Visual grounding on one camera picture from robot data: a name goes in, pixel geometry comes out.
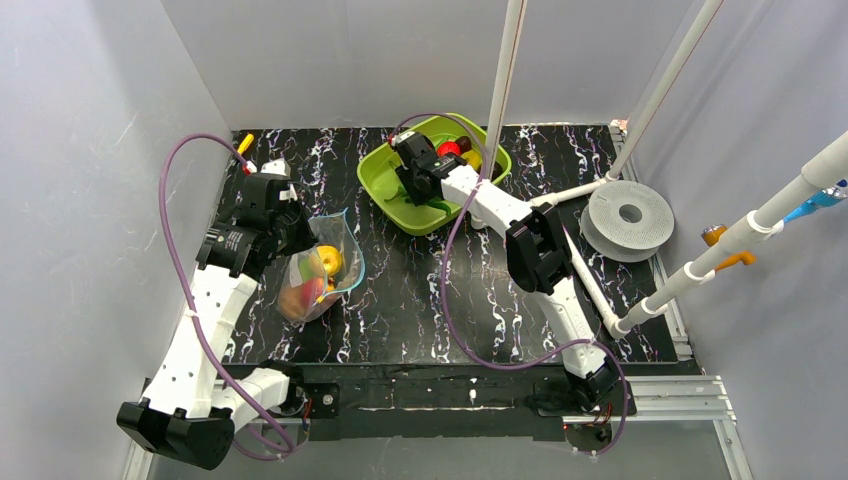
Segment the light green pepper toy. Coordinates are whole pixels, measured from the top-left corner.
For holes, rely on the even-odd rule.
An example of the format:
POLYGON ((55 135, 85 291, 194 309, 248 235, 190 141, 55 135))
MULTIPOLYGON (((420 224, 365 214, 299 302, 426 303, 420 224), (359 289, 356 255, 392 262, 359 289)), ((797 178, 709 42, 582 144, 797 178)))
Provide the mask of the light green pepper toy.
POLYGON ((298 261, 297 266, 303 283, 315 278, 325 278, 325 270, 322 261, 314 252, 305 253, 298 261))

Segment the clear zip top bag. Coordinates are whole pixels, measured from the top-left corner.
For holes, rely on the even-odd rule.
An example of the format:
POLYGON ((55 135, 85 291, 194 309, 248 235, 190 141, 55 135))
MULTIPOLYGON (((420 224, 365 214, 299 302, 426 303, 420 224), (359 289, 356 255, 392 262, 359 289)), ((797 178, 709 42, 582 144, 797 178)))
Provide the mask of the clear zip top bag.
POLYGON ((330 310, 364 278, 362 250, 345 210, 316 216, 309 226, 317 244, 289 258, 277 309, 292 324, 311 322, 330 310))

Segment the yellow lemon toy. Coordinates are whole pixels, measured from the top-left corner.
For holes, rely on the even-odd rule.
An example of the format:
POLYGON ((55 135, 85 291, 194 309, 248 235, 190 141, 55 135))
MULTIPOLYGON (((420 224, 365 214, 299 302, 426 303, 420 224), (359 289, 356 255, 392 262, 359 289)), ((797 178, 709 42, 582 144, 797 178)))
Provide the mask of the yellow lemon toy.
POLYGON ((333 277, 341 271, 344 266, 344 258, 338 248, 332 245, 319 245, 316 251, 328 277, 333 277))

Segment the red apple toy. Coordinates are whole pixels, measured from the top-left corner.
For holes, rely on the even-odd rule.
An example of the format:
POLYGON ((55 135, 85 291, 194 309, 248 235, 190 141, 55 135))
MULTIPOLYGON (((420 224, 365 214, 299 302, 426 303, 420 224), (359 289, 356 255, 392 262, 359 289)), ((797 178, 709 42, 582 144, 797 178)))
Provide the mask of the red apple toy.
POLYGON ((300 286, 300 301, 304 307, 311 307, 323 300, 326 292, 325 279, 323 277, 314 277, 306 280, 300 286))

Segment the brown kiwi toy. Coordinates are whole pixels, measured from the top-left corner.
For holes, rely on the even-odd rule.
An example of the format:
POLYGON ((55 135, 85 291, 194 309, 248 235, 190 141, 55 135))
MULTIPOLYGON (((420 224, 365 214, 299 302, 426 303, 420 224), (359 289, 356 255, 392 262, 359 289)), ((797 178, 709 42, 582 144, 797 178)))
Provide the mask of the brown kiwi toy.
POLYGON ((301 304, 299 295, 301 285, 283 285, 277 297, 278 311, 286 320, 293 323, 302 322, 312 307, 304 307, 301 304))

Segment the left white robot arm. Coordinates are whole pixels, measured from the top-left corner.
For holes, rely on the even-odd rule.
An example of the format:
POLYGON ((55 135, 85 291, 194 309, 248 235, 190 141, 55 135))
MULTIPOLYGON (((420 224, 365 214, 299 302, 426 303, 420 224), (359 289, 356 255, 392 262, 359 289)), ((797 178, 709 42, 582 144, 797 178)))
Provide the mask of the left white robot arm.
POLYGON ((138 446, 213 470, 238 431, 300 402, 297 368, 271 361, 236 380, 222 358, 264 269, 316 242, 289 166, 249 164, 241 202, 210 226, 194 273, 177 270, 186 303, 159 370, 139 400, 119 407, 116 423, 138 446))

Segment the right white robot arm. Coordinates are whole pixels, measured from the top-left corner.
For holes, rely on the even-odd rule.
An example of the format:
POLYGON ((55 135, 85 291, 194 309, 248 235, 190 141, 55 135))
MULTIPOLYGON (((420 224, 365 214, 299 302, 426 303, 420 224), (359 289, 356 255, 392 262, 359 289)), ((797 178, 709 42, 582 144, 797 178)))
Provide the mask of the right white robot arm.
POLYGON ((568 402, 594 409, 620 377, 611 355, 597 345, 577 298, 572 252, 557 209, 506 193, 459 156, 439 154, 420 132, 392 134, 388 144, 399 155, 396 173, 414 203, 457 204, 504 240, 511 280, 538 304, 555 334, 568 402))

